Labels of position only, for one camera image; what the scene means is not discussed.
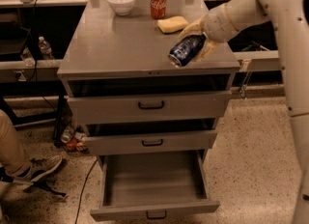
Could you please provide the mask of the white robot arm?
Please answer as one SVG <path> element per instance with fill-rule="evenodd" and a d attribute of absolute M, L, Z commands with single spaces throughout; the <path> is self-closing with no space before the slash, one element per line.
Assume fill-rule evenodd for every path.
<path fill-rule="evenodd" d="M 276 38 L 301 169 L 293 224 L 309 224 L 309 24 L 303 0 L 231 0 L 188 25 L 180 37 L 205 34 L 213 42 L 227 42 L 242 30 L 267 21 Z"/>

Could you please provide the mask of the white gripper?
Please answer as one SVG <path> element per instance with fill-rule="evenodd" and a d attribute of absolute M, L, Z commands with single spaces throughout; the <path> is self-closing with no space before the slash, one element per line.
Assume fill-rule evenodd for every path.
<path fill-rule="evenodd" d="M 220 42 L 228 42 L 239 33 L 239 29 L 229 14 L 226 3 L 209 10 L 206 17 L 202 16 L 188 24 L 181 31 L 178 39 L 181 41 L 191 35 L 200 36 L 204 32 L 211 41 L 205 41 L 202 49 L 193 59 L 194 62 L 205 60 L 219 46 Z"/>

